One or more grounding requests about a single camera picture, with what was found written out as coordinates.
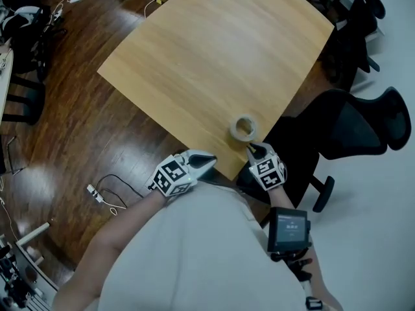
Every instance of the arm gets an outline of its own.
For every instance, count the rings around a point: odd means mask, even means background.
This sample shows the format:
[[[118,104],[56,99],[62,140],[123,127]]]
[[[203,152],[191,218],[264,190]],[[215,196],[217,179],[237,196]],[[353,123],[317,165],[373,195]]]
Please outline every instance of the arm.
[[[284,191],[282,186],[276,187],[268,191],[270,196],[271,207],[285,207],[287,209],[294,209],[290,198]],[[307,253],[304,255],[303,259],[312,259],[312,263],[303,267],[303,271],[310,273],[313,277],[311,278],[311,290],[313,291],[313,296],[324,303],[332,306],[338,311],[343,311],[340,303],[330,294],[326,285],[323,281],[322,271],[318,263],[318,258],[314,247],[311,246]]]
[[[166,201],[155,190],[104,225],[92,238],[72,278],[59,289],[53,309],[83,311],[98,298],[118,256]]]

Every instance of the tape roll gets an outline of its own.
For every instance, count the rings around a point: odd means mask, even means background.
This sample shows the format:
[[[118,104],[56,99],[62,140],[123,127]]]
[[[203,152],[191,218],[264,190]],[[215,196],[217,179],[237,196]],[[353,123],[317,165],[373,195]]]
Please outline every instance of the tape roll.
[[[231,123],[230,133],[238,141],[250,142],[257,135],[257,124],[249,114],[244,114]]]

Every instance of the power adapter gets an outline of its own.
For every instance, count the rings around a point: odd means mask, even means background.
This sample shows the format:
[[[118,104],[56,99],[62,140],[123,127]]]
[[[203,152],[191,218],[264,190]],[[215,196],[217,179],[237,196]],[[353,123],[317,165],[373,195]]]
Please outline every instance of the power adapter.
[[[88,190],[91,193],[91,195],[96,199],[97,202],[102,203],[104,201],[104,198],[92,184],[89,184],[86,187],[86,190]]]

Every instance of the small screen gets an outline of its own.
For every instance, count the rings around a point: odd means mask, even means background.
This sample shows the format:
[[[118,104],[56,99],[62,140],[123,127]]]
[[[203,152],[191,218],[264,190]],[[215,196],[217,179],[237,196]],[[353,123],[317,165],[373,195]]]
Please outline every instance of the small screen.
[[[281,242],[301,242],[305,238],[305,218],[302,216],[279,215],[277,240]]]

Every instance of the wooden floor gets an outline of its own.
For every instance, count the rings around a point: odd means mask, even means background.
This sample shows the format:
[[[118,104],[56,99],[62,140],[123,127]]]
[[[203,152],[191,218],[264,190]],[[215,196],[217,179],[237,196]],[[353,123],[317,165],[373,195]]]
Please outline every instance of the wooden floor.
[[[54,8],[59,1],[45,2]],[[13,122],[0,126],[2,134],[18,135],[14,155],[24,158],[27,165],[18,175],[4,177],[2,197],[14,231],[23,236],[44,222],[51,224],[33,246],[42,252],[45,261],[41,267],[57,285],[68,280],[92,236],[111,217],[109,208],[94,202],[86,186],[112,173],[140,189],[162,159],[185,148],[97,74],[108,55],[143,21],[149,1],[65,4],[68,34],[54,46],[40,121],[35,126]],[[154,3],[147,14],[155,8]],[[317,62],[286,114],[298,114],[330,87]],[[10,92],[21,93],[22,89],[13,87]],[[18,109],[8,104],[6,112]],[[112,178],[102,187],[119,193],[127,205],[137,200]],[[117,201],[110,195],[107,200]],[[253,202],[252,209],[258,220],[267,211],[259,202]],[[0,231],[12,240],[4,211],[0,211],[0,219]]]

